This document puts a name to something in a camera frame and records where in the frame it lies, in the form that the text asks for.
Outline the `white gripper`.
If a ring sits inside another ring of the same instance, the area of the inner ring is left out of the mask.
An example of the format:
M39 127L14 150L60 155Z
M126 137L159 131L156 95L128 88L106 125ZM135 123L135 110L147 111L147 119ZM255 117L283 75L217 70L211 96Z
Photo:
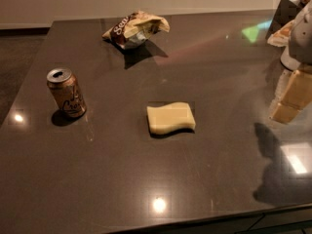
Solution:
M301 63L312 64L312 1L279 30L270 35L269 45L286 47L290 56ZM277 84L269 116L288 124L312 101L312 75L296 70L284 70Z

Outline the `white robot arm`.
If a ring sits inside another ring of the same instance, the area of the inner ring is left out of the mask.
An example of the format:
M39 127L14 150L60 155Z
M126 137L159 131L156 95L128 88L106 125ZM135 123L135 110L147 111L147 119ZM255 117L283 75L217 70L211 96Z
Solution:
M266 38L284 49L270 118L288 124L312 101L312 0L281 0Z

